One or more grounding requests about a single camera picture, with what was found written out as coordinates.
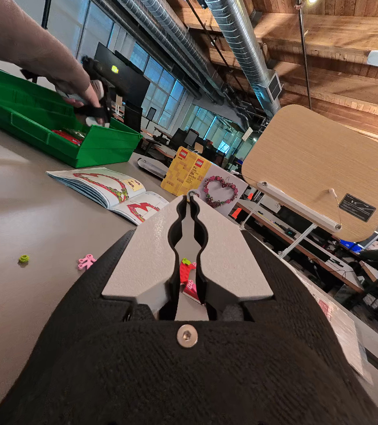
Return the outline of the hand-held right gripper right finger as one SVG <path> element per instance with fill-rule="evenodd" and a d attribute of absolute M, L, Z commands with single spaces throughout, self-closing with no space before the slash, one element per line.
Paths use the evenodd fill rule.
<path fill-rule="evenodd" d="M 195 195 L 190 211 L 201 247 L 197 295 L 207 310 L 220 318 L 228 306 L 272 300 L 273 291 L 239 227 Z"/>

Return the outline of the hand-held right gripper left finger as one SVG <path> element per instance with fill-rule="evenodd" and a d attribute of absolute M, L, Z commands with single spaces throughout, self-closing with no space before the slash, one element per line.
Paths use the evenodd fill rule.
<path fill-rule="evenodd" d="M 140 224 L 111 273 L 102 296 L 148 305 L 160 320 L 174 321 L 180 294 L 180 261 L 187 196 L 180 195 Z"/>

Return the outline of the red lego heart assembly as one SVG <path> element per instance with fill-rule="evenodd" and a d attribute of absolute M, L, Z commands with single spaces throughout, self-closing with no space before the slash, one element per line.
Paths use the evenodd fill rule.
<path fill-rule="evenodd" d="M 200 305 L 205 305 L 198 297 L 196 282 L 193 279 L 190 279 L 190 273 L 192 270 L 196 270 L 196 267 L 196 262 L 191 262 L 187 258 L 182 258 L 180 263 L 180 284 L 183 286 L 184 295 L 196 301 Z"/>

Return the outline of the green plastic bin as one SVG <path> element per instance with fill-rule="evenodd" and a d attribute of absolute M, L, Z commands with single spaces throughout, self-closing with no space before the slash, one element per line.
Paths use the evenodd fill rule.
<path fill-rule="evenodd" d="M 142 135 L 111 119 L 108 128 L 81 124 L 55 91 L 0 70 L 0 129 L 74 168 L 128 162 Z M 87 133 L 76 146 L 52 132 Z"/>

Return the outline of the person's left forearm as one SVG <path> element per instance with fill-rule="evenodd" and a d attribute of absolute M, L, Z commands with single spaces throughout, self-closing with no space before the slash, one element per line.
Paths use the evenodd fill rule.
<path fill-rule="evenodd" d="M 0 1 L 0 61 L 15 64 L 49 82 L 90 80 L 71 51 L 14 1 Z"/>

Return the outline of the plastic bag of lego pieces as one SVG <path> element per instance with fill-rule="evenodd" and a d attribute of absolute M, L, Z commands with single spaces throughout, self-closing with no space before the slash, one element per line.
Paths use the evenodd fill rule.
<path fill-rule="evenodd" d="M 53 133 L 59 135 L 60 137 L 66 139 L 76 146 L 81 146 L 87 133 L 73 130 L 73 129 L 64 129 L 64 130 L 52 130 Z"/>

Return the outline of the lego instruction booklet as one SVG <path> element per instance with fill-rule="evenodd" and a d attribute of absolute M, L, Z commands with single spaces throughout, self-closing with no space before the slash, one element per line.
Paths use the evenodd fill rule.
<path fill-rule="evenodd" d="M 46 174 L 137 226 L 169 203 L 159 194 L 147 191 L 136 178 L 105 167 Z"/>

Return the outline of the yellow lego box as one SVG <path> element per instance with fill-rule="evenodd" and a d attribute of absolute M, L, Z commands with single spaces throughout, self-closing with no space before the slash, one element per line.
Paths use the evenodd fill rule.
<path fill-rule="evenodd" d="M 161 187 L 175 196 L 189 197 L 190 191 L 196 191 L 201 200 L 228 216 L 248 184 L 190 149 L 179 147 Z"/>

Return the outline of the person's left hand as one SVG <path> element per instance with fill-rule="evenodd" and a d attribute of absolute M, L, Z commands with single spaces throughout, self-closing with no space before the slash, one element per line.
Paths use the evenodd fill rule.
<path fill-rule="evenodd" d="M 56 92 L 73 107 L 75 114 L 80 116 L 83 122 L 86 118 L 94 119 L 99 125 L 106 122 L 104 107 L 101 104 L 105 95 L 101 80 L 85 78 L 82 83 L 74 83 L 53 79 L 51 82 Z"/>

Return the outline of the black monitor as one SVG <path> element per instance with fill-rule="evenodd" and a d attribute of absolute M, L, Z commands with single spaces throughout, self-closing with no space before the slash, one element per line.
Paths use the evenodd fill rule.
<path fill-rule="evenodd" d="M 142 106 L 150 81 L 138 67 L 118 51 L 112 52 L 100 42 L 94 60 L 96 71 L 115 88 L 124 102 Z"/>

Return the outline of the long background office desk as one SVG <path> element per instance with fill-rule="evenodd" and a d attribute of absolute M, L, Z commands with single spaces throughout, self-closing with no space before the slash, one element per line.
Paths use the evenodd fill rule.
<path fill-rule="evenodd" d="M 280 237 L 285 241 L 286 244 L 291 245 L 298 241 L 300 234 L 296 233 L 296 239 L 293 239 L 287 235 L 281 226 L 275 224 L 268 219 L 265 213 L 261 213 L 260 206 L 251 201 L 239 200 L 236 203 L 236 208 L 241 208 L 247 214 L 252 213 L 251 217 L 256 220 L 259 225 L 266 227 L 269 231 L 273 232 L 277 237 Z M 304 238 L 297 244 L 294 249 L 303 253 L 312 261 L 318 263 L 322 268 L 333 274 L 336 278 L 340 279 L 341 282 L 351 287 L 358 293 L 363 293 L 364 288 L 360 283 L 357 275 L 353 268 L 340 261 L 333 254 L 320 247 L 312 240 Z"/>

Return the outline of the white metal stand base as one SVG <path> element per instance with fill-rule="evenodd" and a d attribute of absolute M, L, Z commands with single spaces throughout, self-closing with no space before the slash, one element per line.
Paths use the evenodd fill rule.
<path fill-rule="evenodd" d="M 160 180 L 163 180 L 166 176 L 166 171 L 164 171 L 163 169 L 157 167 L 156 165 L 152 164 L 151 162 L 141 157 L 138 158 L 137 165 L 145 173 L 148 173 L 156 178 L 159 178 Z"/>

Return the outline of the clear plastic sleeve with paper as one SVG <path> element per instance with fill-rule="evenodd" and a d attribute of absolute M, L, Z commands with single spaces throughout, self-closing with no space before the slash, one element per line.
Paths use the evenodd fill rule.
<path fill-rule="evenodd" d="M 326 293 L 314 284 L 313 281 L 299 271 L 296 271 L 296 273 L 326 316 L 347 362 L 363 381 L 373 385 L 372 375 L 368 367 L 366 350 L 359 337 L 354 320 L 345 313 L 332 298 L 329 298 Z"/>

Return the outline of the wooden book stand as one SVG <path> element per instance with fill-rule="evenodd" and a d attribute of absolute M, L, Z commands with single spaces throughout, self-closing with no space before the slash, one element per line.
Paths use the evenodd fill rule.
<path fill-rule="evenodd" d="M 303 106 L 276 113 L 242 175 L 338 239 L 359 242 L 378 228 L 378 141 Z"/>

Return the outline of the black ceiling pipe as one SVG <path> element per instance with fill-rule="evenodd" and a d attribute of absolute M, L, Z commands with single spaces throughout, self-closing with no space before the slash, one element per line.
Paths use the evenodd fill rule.
<path fill-rule="evenodd" d="M 294 7 L 298 12 L 300 41 L 301 41 L 301 49 L 302 49 L 302 55 L 303 55 L 303 67 L 304 67 L 304 74 L 305 74 L 305 86 L 306 86 L 309 109 L 312 110 L 308 61 L 307 61 L 307 51 L 306 51 L 306 44 L 305 44 L 305 25 L 304 25 L 305 20 L 304 20 L 304 15 L 303 15 L 303 6 L 304 6 L 304 2 L 302 0 L 297 0 Z"/>

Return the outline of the silver ventilation duct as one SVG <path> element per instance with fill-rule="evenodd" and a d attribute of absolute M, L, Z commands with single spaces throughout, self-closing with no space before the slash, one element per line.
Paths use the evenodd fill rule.
<path fill-rule="evenodd" d="M 220 106 L 224 82 L 165 0 L 118 0 L 163 50 Z"/>
<path fill-rule="evenodd" d="M 240 0 L 207 0 L 224 38 L 268 118 L 281 109 L 282 90 L 277 73 L 267 67 L 245 3 Z"/>

